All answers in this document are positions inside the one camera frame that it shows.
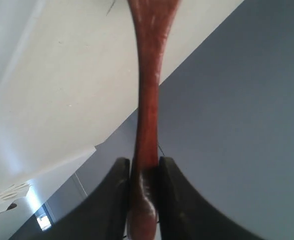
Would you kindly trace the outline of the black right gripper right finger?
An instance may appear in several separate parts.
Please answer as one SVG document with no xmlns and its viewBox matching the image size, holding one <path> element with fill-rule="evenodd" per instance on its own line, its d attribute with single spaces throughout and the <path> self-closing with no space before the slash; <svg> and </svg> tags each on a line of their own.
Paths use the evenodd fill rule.
<svg viewBox="0 0 294 240">
<path fill-rule="evenodd" d="M 158 212 L 164 240 L 294 240 L 294 186 L 285 178 L 250 182 L 187 178 L 173 158 L 159 160 Z"/>
</svg>

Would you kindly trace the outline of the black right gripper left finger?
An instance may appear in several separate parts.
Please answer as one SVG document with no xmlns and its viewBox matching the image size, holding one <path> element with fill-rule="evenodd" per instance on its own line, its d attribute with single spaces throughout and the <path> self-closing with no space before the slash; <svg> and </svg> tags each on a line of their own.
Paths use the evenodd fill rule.
<svg viewBox="0 0 294 240">
<path fill-rule="evenodd" d="M 75 209 L 41 230 L 35 216 L 13 240 L 121 240 L 127 216 L 130 161 L 118 158 L 96 189 Z"/>
</svg>

